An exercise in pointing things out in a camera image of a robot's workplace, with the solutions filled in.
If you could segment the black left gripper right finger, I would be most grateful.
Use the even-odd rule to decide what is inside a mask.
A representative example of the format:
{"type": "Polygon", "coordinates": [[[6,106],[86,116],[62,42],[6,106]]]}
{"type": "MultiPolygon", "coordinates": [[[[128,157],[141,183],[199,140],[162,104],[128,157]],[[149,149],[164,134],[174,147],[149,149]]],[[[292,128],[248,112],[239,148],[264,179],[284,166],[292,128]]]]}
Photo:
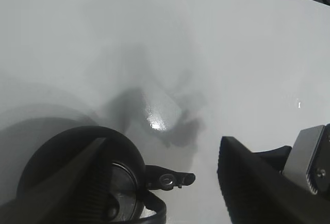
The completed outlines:
{"type": "Polygon", "coordinates": [[[217,175],[232,223],[329,223],[329,201],[282,170],[255,170],[253,153],[235,137],[221,138],[217,175]]]}

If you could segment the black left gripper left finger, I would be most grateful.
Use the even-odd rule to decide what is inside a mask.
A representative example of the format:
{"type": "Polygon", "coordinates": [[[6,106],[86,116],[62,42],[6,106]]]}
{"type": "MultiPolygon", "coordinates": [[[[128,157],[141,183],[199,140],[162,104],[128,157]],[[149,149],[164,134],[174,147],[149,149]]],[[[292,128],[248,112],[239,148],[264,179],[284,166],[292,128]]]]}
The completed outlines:
{"type": "Polygon", "coordinates": [[[104,137],[93,140],[52,176],[3,204],[1,223],[106,223],[106,208],[96,204],[86,183],[105,143],[104,137]]]}

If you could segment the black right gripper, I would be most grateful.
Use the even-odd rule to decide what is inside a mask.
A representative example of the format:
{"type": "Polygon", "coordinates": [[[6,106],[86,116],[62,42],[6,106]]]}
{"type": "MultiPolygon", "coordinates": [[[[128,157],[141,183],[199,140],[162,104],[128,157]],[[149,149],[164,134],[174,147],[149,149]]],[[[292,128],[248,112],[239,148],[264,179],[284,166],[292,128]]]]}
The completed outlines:
{"type": "MultiPolygon", "coordinates": [[[[252,166],[255,170],[283,170],[291,149],[291,146],[282,146],[269,151],[255,152],[252,166]]],[[[329,124],[324,127],[312,172],[312,182],[318,195],[329,198],[329,124]]]]}

